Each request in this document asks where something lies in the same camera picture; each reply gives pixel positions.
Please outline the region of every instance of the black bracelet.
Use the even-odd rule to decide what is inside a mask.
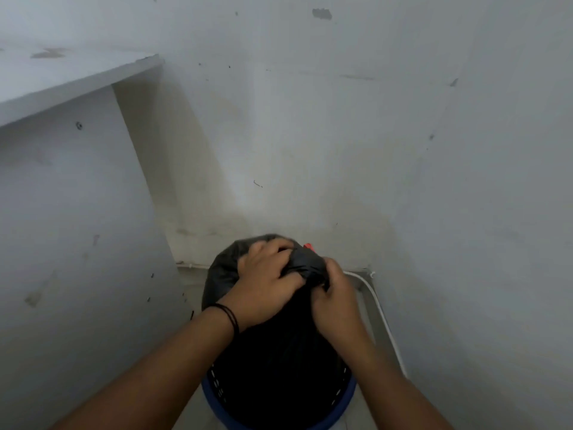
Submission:
[[[233,330],[234,330],[234,336],[233,336],[233,341],[235,341],[238,336],[239,336],[239,322],[237,321],[237,317],[235,317],[235,314],[233,314],[233,311],[231,311],[229,308],[227,308],[225,305],[222,305],[220,303],[213,303],[209,306],[207,306],[207,308],[211,308],[211,306],[214,306],[215,308],[219,308],[220,310],[223,310],[225,312],[225,314],[227,314],[227,317],[229,317],[229,320],[231,321],[231,324],[233,325]]]

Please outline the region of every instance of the person's left hand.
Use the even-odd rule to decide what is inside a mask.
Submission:
[[[219,303],[233,311],[241,332],[276,315],[304,285],[305,280],[296,272],[280,277],[293,247],[285,238],[257,241],[239,259],[239,281]]]

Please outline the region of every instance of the forearm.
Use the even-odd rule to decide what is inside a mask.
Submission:
[[[171,429],[232,339],[226,314],[217,308],[205,310],[53,430]]]
[[[358,384],[380,429],[451,429],[422,393],[377,350],[362,340],[347,357]]]

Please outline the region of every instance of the person's left arm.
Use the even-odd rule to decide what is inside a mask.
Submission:
[[[260,241],[239,260],[240,280],[219,303],[233,311],[240,331],[274,316],[304,284],[299,274],[280,278],[290,250],[279,250],[292,247],[282,238]],[[52,430],[171,429],[233,335],[226,313],[207,308]]]

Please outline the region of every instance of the person's right arm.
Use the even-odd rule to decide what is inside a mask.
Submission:
[[[378,353],[366,331],[354,288],[336,261],[326,259],[330,288],[312,293],[312,316],[352,370],[379,429],[448,429],[450,424],[402,373]]]

